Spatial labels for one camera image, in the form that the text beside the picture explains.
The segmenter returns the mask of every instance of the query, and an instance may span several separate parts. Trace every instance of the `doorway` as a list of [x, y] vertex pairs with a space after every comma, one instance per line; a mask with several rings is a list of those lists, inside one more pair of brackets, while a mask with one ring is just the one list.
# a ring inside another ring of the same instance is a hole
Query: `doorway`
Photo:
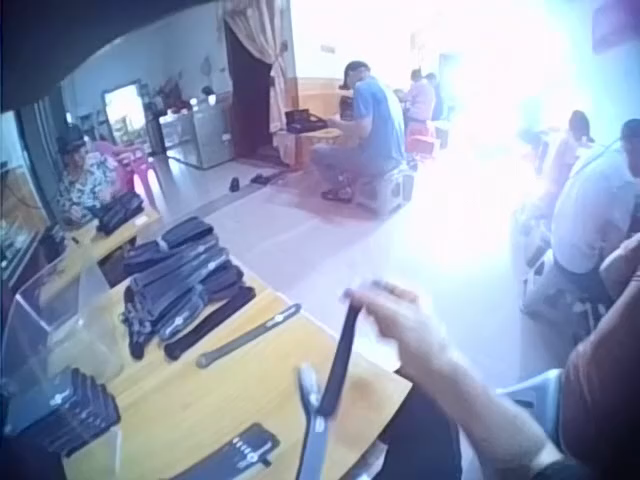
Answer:
[[139, 82], [104, 92], [104, 107], [116, 145], [140, 145], [149, 151], [146, 115]]
[[236, 156], [256, 158], [259, 149], [272, 145], [269, 132], [271, 65], [254, 57], [226, 21], [224, 30], [233, 89], [231, 122]]

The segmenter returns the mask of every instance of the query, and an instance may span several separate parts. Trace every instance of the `clear plastic box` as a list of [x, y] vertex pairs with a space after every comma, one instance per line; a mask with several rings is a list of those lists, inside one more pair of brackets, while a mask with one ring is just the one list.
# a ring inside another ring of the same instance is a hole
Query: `clear plastic box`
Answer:
[[[98, 383], [115, 378], [123, 359], [110, 300], [100, 268], [79, 248], [70, 247], [31, 279], [16, 295], [4, 322], [2, 393], [19, 396], [68, 367]], [[100, 457], [96, 465], [101, 465], [101, 473], [92, 478], [115, 477], [119, 440], [113, 439], [119, 435], [116, 427], [80, 450], [91, 447], [92, 455]]]

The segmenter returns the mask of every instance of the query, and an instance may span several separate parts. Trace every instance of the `stack of knives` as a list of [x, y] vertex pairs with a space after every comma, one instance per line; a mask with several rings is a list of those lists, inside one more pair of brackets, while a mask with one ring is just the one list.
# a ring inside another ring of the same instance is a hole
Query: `stack of knives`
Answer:
[[4, 433], [69, 457], [119, 422], [107, 388], [67, 368], [11, 399]]
[[133, 249], [125, 265], [138, 273], [125, 290], [122, 321], [135, 359], [156, 336], [170, 342], [192, 325], [204, 308], [228, 300], [243, 285], [243, 272], [220, 246], [213, 227], [191, 217], [157, 242]]

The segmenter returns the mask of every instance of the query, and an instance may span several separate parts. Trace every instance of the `dark hair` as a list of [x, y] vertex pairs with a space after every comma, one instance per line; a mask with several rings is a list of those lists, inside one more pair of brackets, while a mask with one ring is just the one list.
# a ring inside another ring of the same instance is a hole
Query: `dark hair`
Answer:
[[569, 117], [569, 131], [576, 140], [587, 137], [589, 143], [593, 143], [591, 138], [591, 124], [589, 118], [582, 110], [574, 110]]
[[349, 63], [347, 63], [347, 66], [344, 67], [344, 81], [342, 82], [342, 85], [340, 85], [338, 88], [340, 90], [349, 90], [349, 85], [347, 85], [347, 77], [351, 72], [355, 72], [356, 70], [360, 70], [361, 68], [364, 68], [367, 72], [371, 70], [369, 68], [369, 65], [367, 65], [362, 60], [352, 60]]
[[85, 146], [82, 129], [75, 123], [68, 124], [65, 131], [56, 140], [58, 152], [61, 155], [74, 153]]
[[622, 140], [640, 140], [640, 118], [632, 118], [624, 122], [620, 138]]

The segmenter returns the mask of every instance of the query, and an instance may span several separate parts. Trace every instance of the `floral shirt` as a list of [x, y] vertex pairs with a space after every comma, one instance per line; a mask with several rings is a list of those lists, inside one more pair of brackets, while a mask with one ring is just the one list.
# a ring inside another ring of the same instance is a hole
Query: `floral shirt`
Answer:
[[58, 204], [67, 220], [74, 224], [85, 224], [92, 218], [88, 207], [101, 207], [108, 203], [116, 191], [117, 164], [105, 155], [97, 152], [87, 154], [85, 171], [77, 179], [65, 172]]

